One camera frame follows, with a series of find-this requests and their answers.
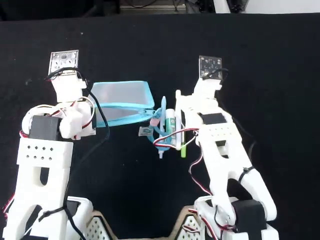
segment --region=black background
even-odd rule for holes
[[[0,203],[15,189],[24,114],[56,102],[43,81],[50,52],[79,49],[79,68],[91,81],[148,81],[156,106],[165,95],[171,107],[176,89],[192,93],[199,55],[216,56],[230,70],[221,99],[258,142],[253,164],[277,206],[272,225],[280,239],[312,239],[319,215],[319,25],[319,14],[0,22]],[[181,208],[203,194],[188,175],[199,150],[188,148],[187,159],[171,150],[159,160],[138,137],[141,125],[112,127],[110,141],[70,182],[69,195],[90,199],[119,238],[169,235]],[[103,134],[76,142],[75,155]],[[248,149],[251,139],[243,139]],[[207,179],[204,165],[196,172]]]

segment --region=marker tag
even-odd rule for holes
[[[149,128],[148,126],[141,126],[139,128],[139,133],[138,136],[151,136],[154,134],[154,129],[153,128]]]

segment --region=wall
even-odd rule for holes
[[[248,14],[320,13],[320,0],[249,0]]]

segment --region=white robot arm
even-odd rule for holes
[[[215,98],[215,91],[222,87],[221,69],[223,68],[219,58],[200,56],[200,77],[194,93],[183,96],[180,90],[176,91],[177,124],[180,112],[183,111],[185,127],[198,129],[196,143],[201,148],[210,178],[209,187],[213,196],[200,197],[195,201],[194,207],[198,215],[208,220],[215,236],[219,238],[249,240],[248,233],[232,231],[235,230],[238,221],[237,212],[227,193],[228,179],[237,180],[251,194],[252,199],[263,207],[263,217],[266,221],[276,218],[277,209],[260,173],[253,168],[247,156],[241,135],[231,115],[219,107]],[[230,230],[225,230],[222,236],[222,229],[217,226],[217,221],[234,228],[231,230],[229,227]],[[271,226],[267,225],[261,230],[262,240],[279,239],[278,232]]]

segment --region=blue pencil case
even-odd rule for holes
[[[96,96],[108,125],[119,126],[149,120],[155,106],[146,81],[96,82],[91,92]],[[105,123],[96,107],[96,126]]]

